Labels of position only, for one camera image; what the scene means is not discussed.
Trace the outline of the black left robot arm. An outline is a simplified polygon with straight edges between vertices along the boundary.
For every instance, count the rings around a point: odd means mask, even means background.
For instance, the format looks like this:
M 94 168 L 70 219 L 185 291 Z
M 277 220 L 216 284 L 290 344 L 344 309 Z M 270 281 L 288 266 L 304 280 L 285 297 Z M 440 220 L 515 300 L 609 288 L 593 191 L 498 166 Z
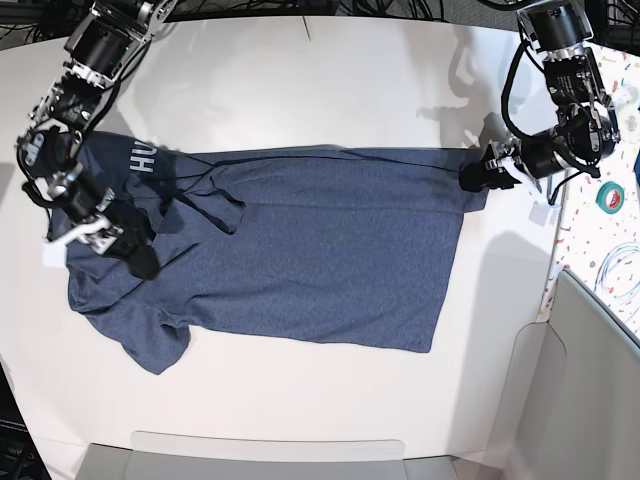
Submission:
M 581 174 L 600 178 L 600 163 L 614 152 L 621 134 L 595 55 L 586 44 L 593 31 L 583 8 L 576 1 L 486 5 L 517 16 L 520 43 L 500 97 L 508 137 L 491 143 L 480 161 L 461 169 L 460 187 L 474 193 L 518 184 L 537 190 L 540 180 L 559 172 L 570 179 Z M 522 58 L 536 53 L 543 56 L 536 65 L 556 107 L 557 123 L 528 134 L 512 120 L 509 104 Z

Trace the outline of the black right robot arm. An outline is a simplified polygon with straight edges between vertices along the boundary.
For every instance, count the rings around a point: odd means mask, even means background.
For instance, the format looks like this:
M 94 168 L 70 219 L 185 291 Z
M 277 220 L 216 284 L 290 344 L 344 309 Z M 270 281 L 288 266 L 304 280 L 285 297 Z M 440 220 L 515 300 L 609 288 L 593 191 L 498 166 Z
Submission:
M 78 241 L 124 262 L 142 280 L 160 270 L 148 218 L 100 186 L 78 156 L 175 7 L 173 1 L 94 2 L 64 46 L 69 58 L 60 79 L 32 110 L 15 145 L 23 191 L 71 224 L 50 245 Z

